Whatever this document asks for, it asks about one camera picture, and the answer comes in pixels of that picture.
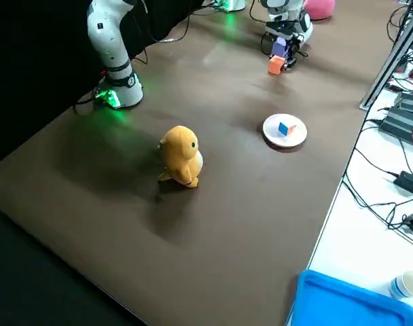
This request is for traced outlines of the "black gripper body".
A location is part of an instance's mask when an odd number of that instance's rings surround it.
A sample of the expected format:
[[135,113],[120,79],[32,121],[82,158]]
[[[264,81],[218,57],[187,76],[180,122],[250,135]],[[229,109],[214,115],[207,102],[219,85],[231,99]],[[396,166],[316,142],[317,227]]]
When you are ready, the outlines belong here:
[[300,50],[300,39],[299,35],[292,34],[291,37],[285,40],[285,60],[293,61],[296,60],[297,52]]

